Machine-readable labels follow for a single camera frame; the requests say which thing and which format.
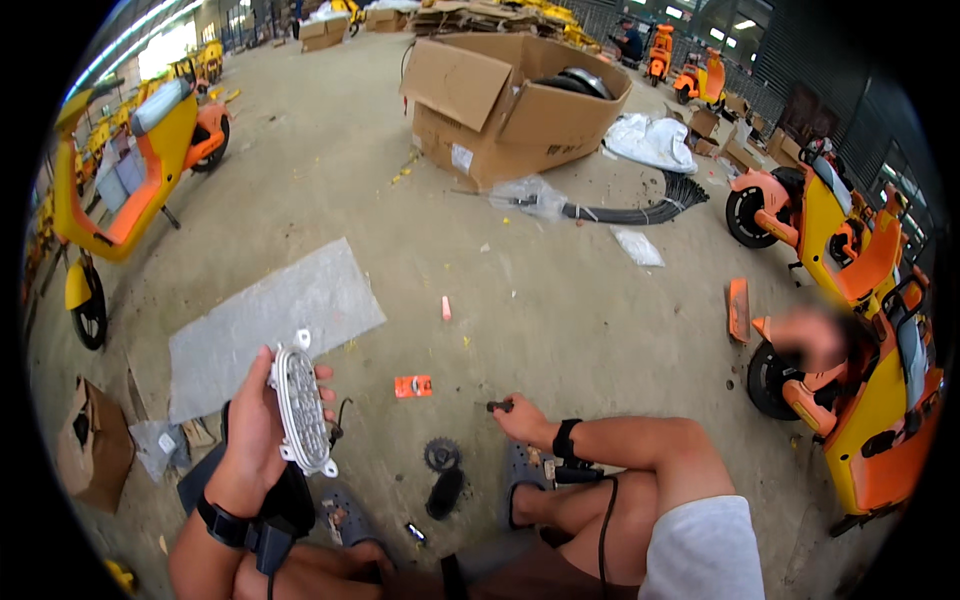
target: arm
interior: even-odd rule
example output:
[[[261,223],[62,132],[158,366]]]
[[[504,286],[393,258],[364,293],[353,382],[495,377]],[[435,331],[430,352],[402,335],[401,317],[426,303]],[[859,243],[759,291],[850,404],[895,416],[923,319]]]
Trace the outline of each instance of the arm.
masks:
[[[560,424],[549,422],[523,395],[505,398],[510,413],[495,409],[493,418],[514,440],[549,450]],[[703,427],[690,419],[614,417],[578,423],[570,430],[576,455],[593,463],[657,475],[658,516],[681,504],[734,494],[720,454]]]
[[[267,386],[273,360],[270,349],[261,347],[247,379],[233,397],[227,450],[204,489],[207,502],[220,505],[234,516],[256,516],[267,492],[286,468],[278,450],[284,434],[276,393]],[[318,379],[328,379],[333,370],[318,366],[315,373]],[[320,388],[320,394],[323,400],[336,400],[336,394],[327,388]],[[327,420],[334,418],[328,410],[324,410],[324,416]],[[181,599],[227,600],[233,594],[233,578],[246,552],[212,538],[194,510],[170,552],[170,581],[175,594]]]

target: hand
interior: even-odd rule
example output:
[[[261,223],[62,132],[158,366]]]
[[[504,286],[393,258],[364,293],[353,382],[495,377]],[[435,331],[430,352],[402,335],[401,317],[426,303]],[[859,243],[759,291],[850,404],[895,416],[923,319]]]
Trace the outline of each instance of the hand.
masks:
[[[551,425],[533,402],[520,392],[510,394],[503,398],[503,401],[511,402],[514,410],[508,413],[494,408],[493,419],[508,438],[540,449],[549,449],[552,446],[557,435],[557,425]]]
[[[207,501],[235,516],[255,516],[286,468],[279,450],[284,437],[283,421],[276,391],[267,385],[273,361],[271,350],[260,347],[247,378],[230,403],[227,451],[206,487]],[[323,365],[316,366],[314,373],[319,380],[333,376],[333,370]],[[324,401],[336,401],[333,390],[323,386],[319,389]],[[333,421],[335,415],[324,408],[324,418]]]

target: gear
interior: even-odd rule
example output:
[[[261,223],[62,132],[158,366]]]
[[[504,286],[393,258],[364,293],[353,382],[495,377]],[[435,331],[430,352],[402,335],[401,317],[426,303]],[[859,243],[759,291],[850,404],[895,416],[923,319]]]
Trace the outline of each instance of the gear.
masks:
[[[460,448],[447,438],[437,438],[423,449],[423,460],[430,470],[442,473],[460,465]]]

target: black wrist strap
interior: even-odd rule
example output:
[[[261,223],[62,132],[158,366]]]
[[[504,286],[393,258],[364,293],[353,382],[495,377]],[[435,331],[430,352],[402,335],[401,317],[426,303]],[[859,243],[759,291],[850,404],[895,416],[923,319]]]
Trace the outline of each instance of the black wrist strap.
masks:
[[[561,421],[560,431],[557,432],[557,437],[553,439],[553,455],[564,459],[564,464],[568,461],[580,460],[573,453],[573,442],[570,440],[570,430],[579,422],[583,422],[583,419]]]
[[[243,548],[246,545],[247,531],[255,521],[252,518],[231,515],[219,505],[207,502],[203,494],[197,501],[197,513],[206,523],[206,532],[230,548]]]

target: label on box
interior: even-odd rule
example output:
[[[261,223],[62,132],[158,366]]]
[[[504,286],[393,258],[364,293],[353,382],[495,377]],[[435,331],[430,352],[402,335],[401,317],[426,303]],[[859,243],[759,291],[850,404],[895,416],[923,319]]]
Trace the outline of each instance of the label on box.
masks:
[[[164,454],[170,454],[177,449],[177,443],[174,442],[174,439],[171,438],[169,434],[161,434],[160,439],[156,442],[160,444],[160,448],[163,450]]]
[[[470,174],[470,164],[473,162],[473,152],[460,144],[454,144],[450,149],[450,162],[464,175]]]

